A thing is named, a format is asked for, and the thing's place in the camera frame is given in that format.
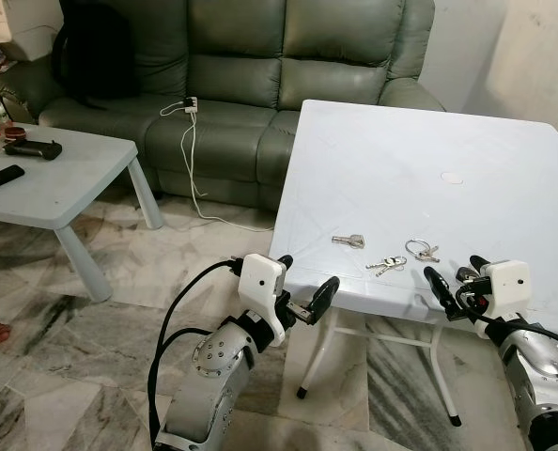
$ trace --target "white wall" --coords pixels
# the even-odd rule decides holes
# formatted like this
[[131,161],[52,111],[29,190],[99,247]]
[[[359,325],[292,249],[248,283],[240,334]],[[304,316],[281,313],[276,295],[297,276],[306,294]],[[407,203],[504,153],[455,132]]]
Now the white wall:
[[460,113],[493,54],[508,0],[434,0],[436,15],[419,79],[448,111]]
[[420,82],[448,111],[558,130],[558,0],[434,0]]

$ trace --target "white charging cable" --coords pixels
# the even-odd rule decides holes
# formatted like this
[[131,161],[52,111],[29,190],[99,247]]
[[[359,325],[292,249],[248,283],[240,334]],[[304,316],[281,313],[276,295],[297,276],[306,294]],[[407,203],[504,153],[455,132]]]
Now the white charging cable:
[[[183,104],[183,102],[173,103],[173,104],[168,105],[167,107],[163,108],[160,112],[160,116],[169,116],[169,115],[173,114],[174,112],[176,112],[178,110],[184,110],[185,109],[185,108],[176,108],[173,111],[171,111],[170,113],[163,114],[164,110],[167,110],[168,108],[171,108],[171,107],[173,107],[175,105],[178,105],[178,104]],[[234,224],[234,223],[231,223],[231,222],[227,221],[226,219],[223,219],[219,216],[206,216],[204,213],[202,213],[202,210],[200,209],[200,206],[197,204],[197,200],[195,198],[195,193],[197,193],[197,195],[199,195],[199,196],[207,195],[207,193],[200,194],[200,192],[197,189],[197,186],[195,186],[195,182],[194,182],[195,124],[197,123],[197,119],[195,117],[195,113],[189,113],[189,116],[192,120],[192,126],[183,133],[183,136],[181,136],[180,146],[181,146],[181,153],[183,154],[183,160],[185,161],[185,166],[187,167],[187,174],[189,176],[189,182],[190,182],[190,186],[191,186],[191,189],[192,189],[192,200],[194,202],[194,206],[195,206],[195,210],[197,211],[197,215],[202,219],[208,219],[208,220],[211,220],[211,221],[220,221],[222,223],[229,224],[230,226],[242,228],[244,230],[249,230],[251,232],[268,232],[269,230],[273,230],[274,227],[252,228],[252,227],[247,227],[245,225]],[[185,136],[187,136],[187,133],[189,131],[193,131],[193,133],[192,133],[193,136],[192,136],[192,148],[191,148],[191,152],[190,152],[191,153],[190,161],[188,162],[187,161],[187,154],[185,153],[185,147],[183,146],[183,142],[185,141]]]

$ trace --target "low table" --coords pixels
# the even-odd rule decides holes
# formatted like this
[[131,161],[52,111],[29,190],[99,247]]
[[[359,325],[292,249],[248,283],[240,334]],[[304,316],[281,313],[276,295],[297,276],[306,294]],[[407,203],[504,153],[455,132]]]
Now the low table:
[[[332,243],[351,234],[364,236],[364,249]],[[439,245],[440,263],[409,255],[413,238]],[[423,269],[430,264],[453,288],[473,254],[526,261],[534,291],[527,319],[558,334],[558,133],[535,122],[306,101],[271,243],[272,257],[284,254],[294,257],[286,289],[296,299],[337,275],[334,306],[437,325],[427,343],[337,328],[330,313],[300,397],[333,333],[357,334],[429,348],[457,423],[437,360],[448,322]],[[404,271],[376,277],[365,268],[395,256],[408,259]]]
[[9,156],[0,151],[0,170],[12,164],[24,169],[18,179],[0,186],[0,221],[53,230],[91,299],[105,301],[112,288],[100,268],[81,244],[70,222],[76,218],[125,168],[149,228],[159,228],[163,218],[144,172],[137,161],[133,141],[96,134],[18,124],[27,139],[62,145],[52,161]]

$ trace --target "light blue coffee table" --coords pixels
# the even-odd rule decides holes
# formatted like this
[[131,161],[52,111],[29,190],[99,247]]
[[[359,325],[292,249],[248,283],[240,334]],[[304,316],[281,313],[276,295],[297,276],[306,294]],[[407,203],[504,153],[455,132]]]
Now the light blue coffee table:
[[70,226],[125,168],[129,168],[139,204],[149,228],[159,228],[163,218],[137,161],[133,141],[96,134],[18,124],[27,139],[63,147],[50,162],[36,157],[9,156],[0,151],[0,170],[17,164],[25,174],[0,186],[0,221],[53,230],[83,279],[90,298],[102,302],[112,288],[98,265]]

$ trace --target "marble floor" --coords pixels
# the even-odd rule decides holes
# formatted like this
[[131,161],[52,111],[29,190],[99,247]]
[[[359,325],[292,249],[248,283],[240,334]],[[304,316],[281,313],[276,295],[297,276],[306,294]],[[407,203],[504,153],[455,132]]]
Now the marble floor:
[[[73,227],[114,295],[93,304],[53,232],[0,223],[0,451],[146,451],[147,371],[166,307],[209,264],[268,252],[271,233],[201,220],[187,199],[159,201],[166,225],[148,230],[134,195],[107,190]],[[206,213],[258,227],[267,212],[202,203]],[[215,272],[173,316],[169,330],[214,328],[240,313],[237,278]],[[428,338],[424,325],[341,312],[373,332]],[[425,350],[338,334],[306,400],[295,392],[321,327],[298,325],[256,363],[225,450],[450,451],[524,449],[495,350],[448,330],[440,362],[463,421],[452,428]],[[160,367],[161,414],[180,385],[196,338]]]

